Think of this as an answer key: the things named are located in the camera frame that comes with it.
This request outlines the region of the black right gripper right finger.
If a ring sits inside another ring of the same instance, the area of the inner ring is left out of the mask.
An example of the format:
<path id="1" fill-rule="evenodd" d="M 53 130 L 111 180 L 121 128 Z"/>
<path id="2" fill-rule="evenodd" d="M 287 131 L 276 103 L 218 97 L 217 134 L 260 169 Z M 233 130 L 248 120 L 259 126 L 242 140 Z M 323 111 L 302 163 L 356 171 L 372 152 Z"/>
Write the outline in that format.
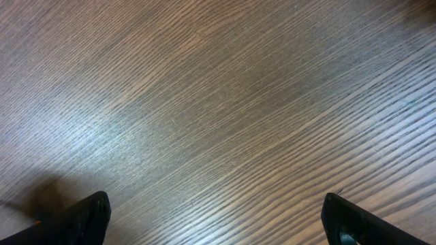
<path id="1" fill-rule="evenodd" d="M 327 193 L 321 220 L 330 245 L 429 245 L 335 193 Z"/>

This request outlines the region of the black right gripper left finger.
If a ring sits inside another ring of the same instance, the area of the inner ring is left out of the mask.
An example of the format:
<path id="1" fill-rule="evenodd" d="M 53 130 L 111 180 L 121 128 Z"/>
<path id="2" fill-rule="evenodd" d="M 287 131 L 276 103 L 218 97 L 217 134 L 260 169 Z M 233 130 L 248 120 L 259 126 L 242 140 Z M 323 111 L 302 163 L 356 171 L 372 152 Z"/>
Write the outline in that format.
<path id="1" fill-rule="evenodd" d="M 106 192 L 98 191 L 62 213 L 1 240 L 1 245 L 102 245 L 111 216 Z"/>

